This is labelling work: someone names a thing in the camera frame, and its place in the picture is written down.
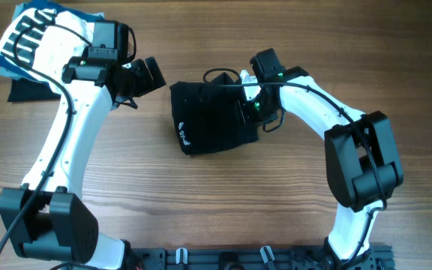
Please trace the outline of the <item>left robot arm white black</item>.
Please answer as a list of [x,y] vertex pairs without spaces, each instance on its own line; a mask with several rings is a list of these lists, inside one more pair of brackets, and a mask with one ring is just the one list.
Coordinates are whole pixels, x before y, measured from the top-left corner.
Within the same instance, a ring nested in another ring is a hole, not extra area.
[[133,99],[165,86],[154,57],[129,67],[108,58],[73,57],[55,85],[62,97],[39,160],[18,188],[0,194],[6,233],[17,256],[58,261],[78,269],[130,269],[131,245],[99,230],[81,200],[83,178],[104,119],[118,98]]

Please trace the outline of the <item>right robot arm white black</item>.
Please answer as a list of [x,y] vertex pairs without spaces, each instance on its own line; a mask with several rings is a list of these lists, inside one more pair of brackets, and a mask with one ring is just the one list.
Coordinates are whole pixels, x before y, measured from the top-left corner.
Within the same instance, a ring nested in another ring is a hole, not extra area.
[[260,116],[275,109],[291,113],[323,139],[327,182],[337,200],[325,263],[337,269],[360,263],[369,255],[376,216],[404,180],[388,117],[347,106],[300,67],[279,67],[268,75],[242,70],[239,77],[246,100]]

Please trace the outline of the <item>black polo shirt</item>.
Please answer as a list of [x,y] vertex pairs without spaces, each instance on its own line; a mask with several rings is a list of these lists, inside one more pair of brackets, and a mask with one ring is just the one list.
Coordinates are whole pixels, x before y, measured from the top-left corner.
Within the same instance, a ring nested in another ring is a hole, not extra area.
[[179,81],[169,87],[172,117],[186,155],[222,152],[258,140],[257,126],[244,120],[245,95],[228,73],[209,83]]

